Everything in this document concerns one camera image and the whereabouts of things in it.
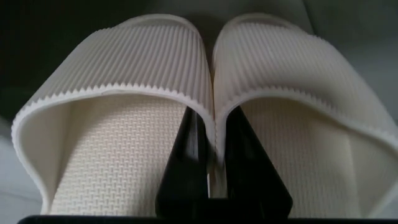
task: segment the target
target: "slipper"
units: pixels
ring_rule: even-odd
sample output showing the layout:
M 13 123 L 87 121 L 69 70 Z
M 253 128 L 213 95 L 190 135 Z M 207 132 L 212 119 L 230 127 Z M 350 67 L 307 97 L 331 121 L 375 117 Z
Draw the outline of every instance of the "slipper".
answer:
M 376 217 L 394 199 L 397 127 L 329 43 L 243 15 L 221 31 L 213 70 L 219 163 L 240 106 L 293 198 L 290 217 Z
M 213 96 L 196 28 L 154 14 L 94 32 L 20 110 L 12 140 L 42 214 L 155 214 L 186 107 L 215 144 Z

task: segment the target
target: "textured footbed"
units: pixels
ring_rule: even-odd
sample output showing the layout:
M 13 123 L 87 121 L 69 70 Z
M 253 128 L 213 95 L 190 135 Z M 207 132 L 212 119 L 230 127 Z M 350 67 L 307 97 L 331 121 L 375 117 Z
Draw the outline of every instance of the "textured footbed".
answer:
M 50 214 L 154 216 L 185 109 L 141 95 L 74 102 Z
M 293 198 L 291 217 L 362 216 L 353 156 L 385 146 L 291 100 L 241 107 Z

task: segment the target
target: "ribbed strap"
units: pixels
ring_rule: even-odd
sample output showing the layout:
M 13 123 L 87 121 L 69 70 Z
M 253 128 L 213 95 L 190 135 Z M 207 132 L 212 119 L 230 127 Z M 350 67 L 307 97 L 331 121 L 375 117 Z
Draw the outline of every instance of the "ribbed strap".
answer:
M 329 43 L 262 22 L 227 25 L 216 43 L 216 148 L 224 158 L 229 112 L 250 99 L 297 100 L 363 134 L 398 146 L 397 128 L 374 92 Z
M 63 101 L 129 92 L 177 100 L 213 123 L 211 80 L 199 34 L 178 25 L 99 30 L 62 62 L 14 123 Z M 212 129 L 206 126 L 211 142 Z

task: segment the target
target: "white surface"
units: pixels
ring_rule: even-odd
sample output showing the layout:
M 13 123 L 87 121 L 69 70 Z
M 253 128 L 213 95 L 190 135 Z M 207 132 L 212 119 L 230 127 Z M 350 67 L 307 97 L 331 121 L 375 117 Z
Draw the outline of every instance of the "white surface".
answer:
M 0 220 L 15 224 L 39 214 L 39 190 L 19 162 L 10 139 L 10 127 L 0 118 Z

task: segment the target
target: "white slipper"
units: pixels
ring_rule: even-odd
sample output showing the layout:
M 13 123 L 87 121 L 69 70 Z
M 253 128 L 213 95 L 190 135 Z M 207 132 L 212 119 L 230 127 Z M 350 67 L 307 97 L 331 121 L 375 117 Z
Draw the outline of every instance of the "white slipper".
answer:
M 12 127 L 42 213 L 154 215 L 186 106 L 203 118 L 214 145 L 210 74 L 191 23 L 156 14 L 91 34 Z
M 241 105 L 293 198 L 291 217 L 375 217 L 394 198 L 397 128 L 329 43 L 250 14 L 225 25 L 213 66 L 220 162 Z

